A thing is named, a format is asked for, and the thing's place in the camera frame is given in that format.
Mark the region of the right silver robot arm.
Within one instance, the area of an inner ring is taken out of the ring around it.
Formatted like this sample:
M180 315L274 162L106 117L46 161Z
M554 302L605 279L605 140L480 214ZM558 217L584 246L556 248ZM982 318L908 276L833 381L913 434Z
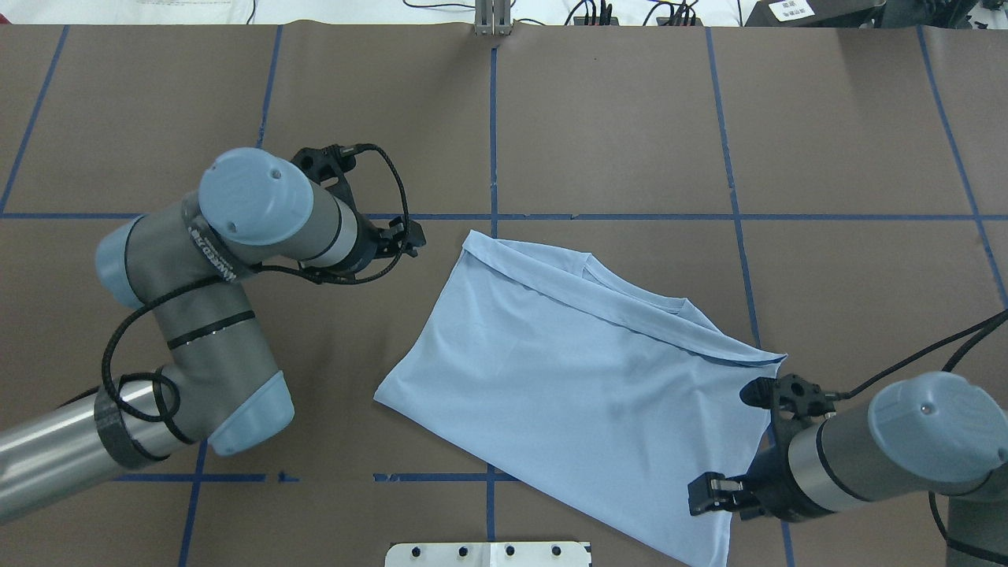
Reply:
M1006 411L947 371L887 385L837 413L839 392L795 374L760 377L741 401L770 410L771 445L737 476L705 472L690 514L737 513L803 523L908 493L948 498L948 566L1004 566Z

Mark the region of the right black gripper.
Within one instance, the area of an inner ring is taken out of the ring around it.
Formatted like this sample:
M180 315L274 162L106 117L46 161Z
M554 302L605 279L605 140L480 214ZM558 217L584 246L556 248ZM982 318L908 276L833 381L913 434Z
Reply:
M754 499L749 506L747 491ZM760 451L742 479L719 472L702 473L687 486L687 504L692 517L742 511L739 516L743 521L774 517L785 523L804 523L828 516L828 511L797 485L784 443Z

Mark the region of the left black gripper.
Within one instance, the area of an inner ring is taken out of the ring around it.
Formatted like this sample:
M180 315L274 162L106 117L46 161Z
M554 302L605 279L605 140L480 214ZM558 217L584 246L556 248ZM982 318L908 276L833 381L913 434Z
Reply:
M399 216L387 228L375 226L367 216L355 213L358 232L355 244L346 256L346 272L358 273L379 259L396 259L410 254L410 249L426 245L421 224Z

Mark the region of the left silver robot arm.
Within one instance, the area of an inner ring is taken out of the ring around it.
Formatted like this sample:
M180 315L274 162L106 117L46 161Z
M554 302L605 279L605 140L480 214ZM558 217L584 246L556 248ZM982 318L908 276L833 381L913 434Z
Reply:
M277 435L295 405L243 284L370 284L424 244L377 144L216 157L197 189L98 244L98 279L129 313L96 387L2 434L2 523L199 443L232 456Z

